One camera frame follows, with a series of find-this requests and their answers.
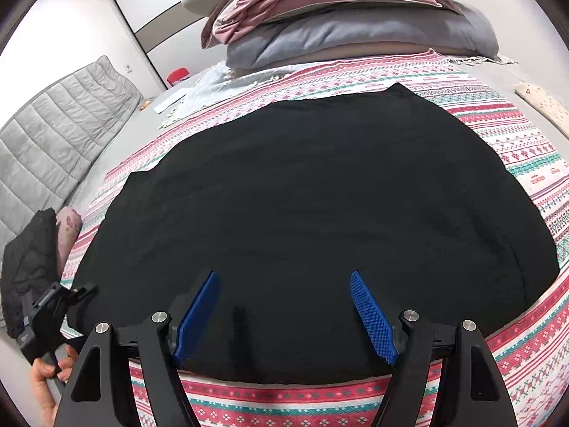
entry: red chair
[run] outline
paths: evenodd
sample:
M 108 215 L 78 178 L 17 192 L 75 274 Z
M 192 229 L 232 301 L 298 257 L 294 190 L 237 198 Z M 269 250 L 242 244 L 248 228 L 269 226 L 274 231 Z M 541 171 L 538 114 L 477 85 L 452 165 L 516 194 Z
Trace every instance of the red chair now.
M 190 76 L 190 73 L 185 67 L 176 69 L 170 75 L 168 75 L 167 81 L 171 86 L 180 83 L 182 80 L 186 80 Z

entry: patterned tablecloth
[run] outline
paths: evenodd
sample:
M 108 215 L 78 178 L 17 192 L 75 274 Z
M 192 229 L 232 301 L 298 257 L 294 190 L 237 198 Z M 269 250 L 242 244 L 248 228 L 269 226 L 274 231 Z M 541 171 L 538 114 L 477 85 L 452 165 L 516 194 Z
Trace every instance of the patterned tablecloth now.
M 569 165 L 509 100 L 433 51 L 330 62 L 190 116 L 107 174 L 84 219 L 62 283 L 72 284 L 83 254 L 130 172 L 153 168 L 181 140 L 271 102 L 381 91 L 396 82 L 444 108 L 484 139 L 530 195 L 555 239 L 559 278 L 531 310 L 488 340 L 519 425 L 541 425 L 569 382 Z M 66 323 L 62 331 L 77 335 Z M 130 364 L 140 419 L 143 425 L 154 426 L 140 366 Z M 429 424 L 440 367 L 440 362 L 431 364 L 417 425 Z M 180 377 L 200 422 L 228 427 L 366 427 L 389 382 L 387 376 L 302 387 L 227 383 L 182 372 Z

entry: black fabric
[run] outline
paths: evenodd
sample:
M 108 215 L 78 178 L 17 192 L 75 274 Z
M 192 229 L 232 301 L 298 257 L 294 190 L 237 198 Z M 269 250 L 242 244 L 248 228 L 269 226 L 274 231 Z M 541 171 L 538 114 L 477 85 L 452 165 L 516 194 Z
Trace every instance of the black fabric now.
M 390 372 L 352 304 L 354 269 L 403 308 L 486 335 L 559 273 L 500 158 L 401 85 L 272 104 L 131 174 L 75 278 L 99 293 L 69 322 L 140 322 L 211 269 L 222 292 L 188 369 L 303 384 Z
M 33 301 L 57 281 L 57 230 L 52 208 L 36 212 L 24 230 L 4 249 L 0 294 L 8 335 L 16 339 L 24 330 L 22 297 Z

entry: metal bolt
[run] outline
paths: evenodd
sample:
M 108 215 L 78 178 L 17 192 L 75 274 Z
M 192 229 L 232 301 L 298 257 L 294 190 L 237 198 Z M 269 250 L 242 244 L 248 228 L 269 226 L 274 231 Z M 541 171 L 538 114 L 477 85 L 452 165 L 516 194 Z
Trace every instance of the metal bolt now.
M 168 318 L 168 313 L 165 311 L 157 311 L 152 315 L 152 321 L 155 323 L 161 323 L 162 321 L 165 321 L 166 318 Z
M 97 333 L 107 332 L 108 330 L 109 330 L 109 325 L 107 323 L 99 323 L 99 324 L 97 324 L 97 327 L 95 328 L 95 331 Z
M 417 313 L 415 310 L 407 310 L 403 313 L 403 318 L 411 322 L 417 321 L 419 319 L 419 313 Z
M 468 331 L 474 331 L 476 329 L 476 323 L 474 321 L 470 321 L 469 319 L 465 319 L 463 321 L 463 327 Z

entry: blue textured pad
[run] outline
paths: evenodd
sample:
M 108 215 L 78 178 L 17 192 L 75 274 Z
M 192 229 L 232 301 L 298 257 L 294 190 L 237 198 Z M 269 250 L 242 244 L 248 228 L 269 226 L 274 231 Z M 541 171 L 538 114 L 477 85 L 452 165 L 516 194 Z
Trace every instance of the blue textured pad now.
M 174 360 L 178 365 L 181 365 L 186 358 L 190 358 L 196 350 L 197 342 L 217 303 L 220 290 L 219 274 L 211 272 L 178 326 L 177 347 L 174 352 Z
M 394 365 L 398 353 L 393 344 L 393 329 L 385 317 L 372 292 L 356 270 L 350 276 L 350 295 L 360 314 L 369 338 L 379 356 Z

